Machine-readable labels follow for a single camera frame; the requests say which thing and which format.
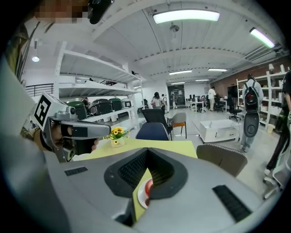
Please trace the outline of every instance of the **office area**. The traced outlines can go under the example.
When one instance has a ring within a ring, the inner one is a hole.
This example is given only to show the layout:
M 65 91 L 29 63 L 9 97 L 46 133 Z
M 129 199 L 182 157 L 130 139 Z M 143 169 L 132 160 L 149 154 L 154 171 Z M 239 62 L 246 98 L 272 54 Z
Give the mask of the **office area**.
M 23 94 L 15 107 L 21 110 L 19 122 L 26 120 L 25 128 L 43 133 L 39 119 L 47 106 L 41 99 L 45 96 L 52 107 L 64 103 L 49 117 L 71 113 L 79 127 L 102 129 L 88 131 L 100 135 L 90 138 L 93 144 L 82 153 L 75 153 L 81 146 L 73 139 L 70 148 L 62 144 L 64 154 L 53 145 L 57 156 L 45 155 L 68 215 L 72 203 L 62 185 L 78 190 L 72 192 L 75 202 L 83 198 L 106 219 L 135 230 L 148 230 L 147 219 L 155 222 L 158 217 L 153 216 L 158 215 L 169 215 L 159 224 L 178 230 L 168 219 L 178 218 L 188 205 L 189 218 L 195 216 L 195 221 L 183 218 L 181 224 L 211 232 L 242 221 L 284 188 L 276 173 L 265 170 L 284 127 L 282 82 L 291 67 L 289 51 L 277 26 L 254 1 L 214 4 L 123 0 L 111 4 L 95 25 L 86 18 L 50 28 L 41 22 L 33 32 L 37 20 L 25 23 L 33 36 L 17 92 Z M 189 9 L 191 15 L 201 11 L 204 17 L 158 19 L 163 13 Z M 243 89 L 250 74 L 263 98 L 256 110 L 256 135 L 248 147 L 242 146 L 247 112 Z M 127 162 L 120 166 L 120 161 Z M 172 178 L 182 185 L 168 186 Z M 120 194 L 110 180 L 130 192 Z M 167 192 L 155 189 L 164 187 Z M 225 209 L 219 192 L 226 190 L 250 210 L 243 218 Z M 165 207 L 172 201 L 177 209 L 168 211 Z M 210 223 L 220 219 L 221 226 L 205 224 L 201 211 Z

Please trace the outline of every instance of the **ceiling light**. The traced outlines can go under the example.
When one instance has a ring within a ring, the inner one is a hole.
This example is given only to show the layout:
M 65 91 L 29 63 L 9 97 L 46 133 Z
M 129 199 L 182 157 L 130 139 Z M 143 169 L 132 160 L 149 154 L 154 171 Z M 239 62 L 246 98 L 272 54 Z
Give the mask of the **ceiling light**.
M 260 41 L 262 41 L 263 43 L 265 43 L 269 48 L 274 48 L 275 44 L 268 38 L 266 37 L 263 33 L 261 33 L 260 31 L 258 31 L 256 28 L 252 28 L 250 30 L 250 33 L 255 36 L 256 38 L 258 38 Z
M 218 21 L 219 13 L 211 10 L 170 10 L 153 15 L 156 24 L 174 20 Z
M 171 83 L 171 85 L 182 84 L 182 83 L 185 83 L 185 82 L 174 82 L 174 83 Z
M 37 56 L 34 56 L 34 57 L 32 58 L 32 61 L 34 61 L 34 62 L 38 62 L 39 60 L 40 60 L 40 58 L 37 57 Z
M 225 71 L 227 71 L 227 69 L 208 69 L 208 71 L 221 71 L 221 72 L 225 72 Z
M 175 72 L 171 72 L 169 73 L 169 75 L 177 75 L 177 74 L 184 74 L 184 73 L 191 73 L 192 70 L 188 70 L 188 71 L 175 71 Z

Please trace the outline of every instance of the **gray floor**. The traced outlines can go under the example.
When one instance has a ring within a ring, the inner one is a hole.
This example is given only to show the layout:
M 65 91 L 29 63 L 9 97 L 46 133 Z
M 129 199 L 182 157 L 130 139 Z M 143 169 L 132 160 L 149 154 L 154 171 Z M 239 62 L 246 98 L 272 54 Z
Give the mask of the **gray floor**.
M 178 112 L 185 112 L 187 115 L 187 140 L 192 141 L 195 148 L 197 148 L 198 145 L 203 144 L 202 140 L 198 137 L 200 121 L 228 119 L 228 116 L 230 115 L 228 112 L 211 112 L 209 110 L 206 110 L 206 113 L 195 113 L 194 111 L 190 111 L 190 109 L 180 108 L 170 110 L 170 112 L 165 116 L 172 117 Z M 242 132 L 243 120 L 239 121 L 239 123 L 241 124 L 240 130 Z M 253 145 L 251 146 L 249 152 L 246 153 L 248 164 L 237 177 L 239 180 L 253 189 L 259 196 L 261 196 L 266 189 L 265 184 L 262 182 L 264 177 L 264 170 L 279 140 L 278 134 L 269 134 L 264 129 L 264 127 L 260 126 Z M 180 133 L 181 127 L 174 128 L 175 136 L 173 139 L 186 140 L 185 130 L 183 129 L 182 136 Z M 218 142 L 216 144 L 237 150 L 240 146 L 240 142 L 237 140 Z

